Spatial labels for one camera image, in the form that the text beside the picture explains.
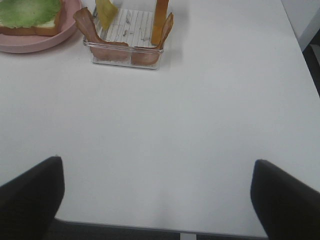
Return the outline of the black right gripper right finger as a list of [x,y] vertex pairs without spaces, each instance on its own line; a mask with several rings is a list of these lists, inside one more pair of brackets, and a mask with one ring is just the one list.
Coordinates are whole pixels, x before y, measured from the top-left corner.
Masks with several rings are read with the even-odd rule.
[[250,199],[270,240],[318,240],[320,193],[273,163],[254,163]]

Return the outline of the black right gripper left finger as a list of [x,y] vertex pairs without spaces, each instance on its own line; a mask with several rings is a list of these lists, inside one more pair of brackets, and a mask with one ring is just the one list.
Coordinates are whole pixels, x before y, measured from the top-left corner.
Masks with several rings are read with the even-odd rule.
[[0,238],[40,240],[65,193],[62,158],[52,156],[0,187]]

